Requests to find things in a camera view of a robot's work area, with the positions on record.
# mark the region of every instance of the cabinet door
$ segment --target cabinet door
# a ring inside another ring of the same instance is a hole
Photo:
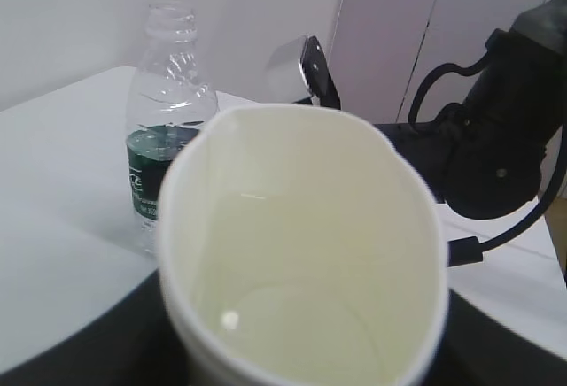
[[[343,0],[330,58],[345,110],[394,122],[435,0]]]

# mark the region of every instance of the white table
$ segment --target white table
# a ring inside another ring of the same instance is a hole
[[[155,269],[136,253],[124,109],[115,68],[0,113],[0,373],[75,333]],[[220,93],[221,108],[253,104]],[[497,235],[440,205],[447,239]],[[567,292],[544,220],[483,264],[452,268],[475,306],[567,359]]]

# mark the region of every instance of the water in cup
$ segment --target water in cup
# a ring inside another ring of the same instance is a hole
[[[191,300],[234,356],[325,386],[375,385],[395,372],[396,352],[387,358],[376,340],[387,340],[388,320],[376,329],[389,268],[377,262],[376,231],[353,228],[347,212],[290,196],[217,205]]]

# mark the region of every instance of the white wall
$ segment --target white wall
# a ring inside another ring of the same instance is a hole
[[[112,66],[133,65],[152,0],[0,0],[0,110]],[[340,0],[187,0],[218,89],[264,99],[269,53],[303,34],[329,47]]]

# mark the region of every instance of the black cable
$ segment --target black cable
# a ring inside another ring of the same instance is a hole
[[[414,101],[409,108],[408,124],[411,126],[411,128],[417,133],[423,135],[434,132],[433,130],[435,129],[435,127],[419,128],[416,125],[417,114],[419,113],[423,104],[423,100],[425,99],[425,96],[429,92],[430,88],[436,81],[438,81],[442,76],[448,73],[457,73],[461,76],[470,77],[482,72],[485,67],[488,66],[491,56],[491,51],[488,51],[477,63],[470,67],[460,67],[455,63],[445,63],[444,65],[436,67],[427,76],[425,76],[425,79],[417,89]]]

